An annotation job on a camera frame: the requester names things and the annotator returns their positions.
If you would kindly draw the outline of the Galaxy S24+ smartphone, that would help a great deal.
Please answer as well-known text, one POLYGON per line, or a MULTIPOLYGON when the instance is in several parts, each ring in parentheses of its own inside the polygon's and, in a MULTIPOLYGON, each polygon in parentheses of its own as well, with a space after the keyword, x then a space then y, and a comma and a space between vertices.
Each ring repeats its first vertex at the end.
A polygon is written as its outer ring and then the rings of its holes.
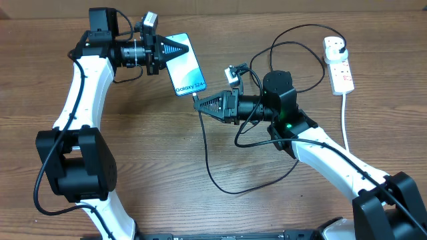
POLYGON ((177 96, 188 95, 207 88, 203 73, 187 33, 167 36, 167 39, 187 45, 189 51, 166 63, 177 96))

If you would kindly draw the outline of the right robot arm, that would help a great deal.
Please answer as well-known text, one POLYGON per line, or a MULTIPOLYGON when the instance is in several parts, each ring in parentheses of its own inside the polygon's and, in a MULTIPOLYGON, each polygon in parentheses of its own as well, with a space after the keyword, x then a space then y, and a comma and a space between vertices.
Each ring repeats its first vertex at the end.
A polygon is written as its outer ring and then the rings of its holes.
POLYGON ((426 207, 413 178, 389 175, 363 162, 333 141, 298 107, 297 91, 287 71, 272 71, 258 82, 259 95, 239 89, 199 99, 194 108, 223 123, 244 127, 248 121, 270 123, 270 139, 279 151, 309 165, 351 203, 352 219, 321 226, 317 239, 425 239, 426 207))

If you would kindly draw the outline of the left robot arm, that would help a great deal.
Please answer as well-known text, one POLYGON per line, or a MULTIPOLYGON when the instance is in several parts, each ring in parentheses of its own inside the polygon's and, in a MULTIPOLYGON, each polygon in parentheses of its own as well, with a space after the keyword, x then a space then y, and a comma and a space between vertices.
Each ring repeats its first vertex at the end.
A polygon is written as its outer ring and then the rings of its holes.
POLYGON ((155 13, 146 13, 128 32, 119 30, 120 14, 109 7, 89 10, 90 28, 68 54, 73 81, 64 108, 35 144, 42 162, 39 178, 46 178, 72 210, 84 210, 101 239, 141 239, 115 190, 117 165, 100 132, 105 98, 119 67, 156 75, 189 49, 155 32, 155 13))

